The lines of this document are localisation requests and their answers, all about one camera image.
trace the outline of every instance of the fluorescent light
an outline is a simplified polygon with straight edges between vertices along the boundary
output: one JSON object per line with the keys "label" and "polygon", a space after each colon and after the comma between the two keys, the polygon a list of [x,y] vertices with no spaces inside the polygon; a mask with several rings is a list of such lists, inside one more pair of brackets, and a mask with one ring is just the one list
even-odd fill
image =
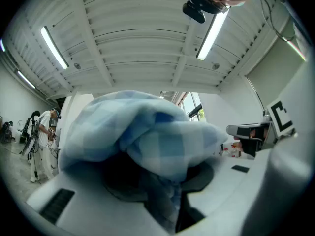
{"label": "fluorescent light", "polygon": [[2,39],[0,40],[0,45],[1,45],[1,49],[5,52],[5,48],[4,48],[4,45],[2,43]]}
{"label": "fluorescent light", "polygon": [[299,48],[297,48],[296,46],[295,46],[295,44],[293,44],[291,41],[288,41],[285,37],[282,37],[288,44],[289,44],[289,46],[291,46],[295,51],[296,51],[296,53],[298,54],[298,55],[300,55],[300,57],[305,61],[305,56],[303,55],[303,53],[300,51],[300,49]]}
{"label": "fluorescent light", "polygon": [[18,74],[32,87],[32,88],[36,88],[27,78],[25,78],[25,76],[20,72],[18,71]]}
{"label": "fluorescent light", "polygon": [[42,34],[43,38],[45,39],[46,44],[48,45],[50,51],[53,53],[55,58],[58,60],[59,64],[62,66],[63,69],[67,69],[69,65],[64,60],[64,58],[61,56],[61,53],[57,49],[53,39],[51,38],[51,35],[49,34],[49,31],[46,26],[44,26],[40,33]]}
{"label": "fluorescent light", "polygon": [[217,38],[218,33],[221,30],[227,14],[228,12],[225,12],[224,14],[220,13],[214,16],[207,32],[206,39],[203,41],[201,48],[197,54],[197,59],[205,60],[215,39]]}

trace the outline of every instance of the floor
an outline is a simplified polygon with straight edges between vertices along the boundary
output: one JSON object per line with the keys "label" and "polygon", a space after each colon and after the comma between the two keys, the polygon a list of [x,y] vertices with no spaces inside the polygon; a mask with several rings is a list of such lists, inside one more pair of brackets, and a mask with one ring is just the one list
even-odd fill
{"label": "floor", "polygon": [[27,163],[26,155],[19,155],[23,147],[24,144],[14,140],[8,144],[0,143],[0,171],[11,194],[25,202],[48,178],[41,174],[40,181],[30,181],[31,165]]}

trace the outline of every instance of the white ceiling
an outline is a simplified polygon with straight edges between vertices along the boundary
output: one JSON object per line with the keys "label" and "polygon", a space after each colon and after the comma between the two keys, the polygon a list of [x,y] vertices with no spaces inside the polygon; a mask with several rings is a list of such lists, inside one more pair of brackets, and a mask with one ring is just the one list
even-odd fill
{"label": "white ceiling", "polygon": [[[229,73],[263,41],[259,0],[233,7],[205,61],[196,59],[212,15],[200,25],[187,0],[28,0],[3,37],[7,69],[21,72],[46,98],[135,89],[172,100],[176,91],[218,93]],[[47,26],[70,67],[44,42]],[[81,70],[73,64],[78,63]],[[220,67],[213,70],[213,65]]]}

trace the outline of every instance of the blue checkered cloth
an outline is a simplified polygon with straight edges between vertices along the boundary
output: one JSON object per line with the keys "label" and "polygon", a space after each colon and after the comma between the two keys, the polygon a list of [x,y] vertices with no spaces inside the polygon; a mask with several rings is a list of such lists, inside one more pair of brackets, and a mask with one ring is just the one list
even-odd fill
{"label": "blue checkered cloth", "polygon": [[204,161],[226,140],[219,128],[189,121],[167,100],[121,91],[99,97],[82,110],[69,129],[59,170],[124,151],[146,170],[181,182],[188,167]]}

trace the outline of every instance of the black and white sign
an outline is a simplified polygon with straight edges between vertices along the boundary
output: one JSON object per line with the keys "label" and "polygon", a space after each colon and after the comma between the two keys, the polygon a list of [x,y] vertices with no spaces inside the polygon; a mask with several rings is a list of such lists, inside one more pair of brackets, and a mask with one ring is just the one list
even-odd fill
{"label": "black and white sign", "polygon": [[278,137],[294,128],[289,114],[286,112],[286,109],[279,99],[269,104],[267,109],[269,110]]}

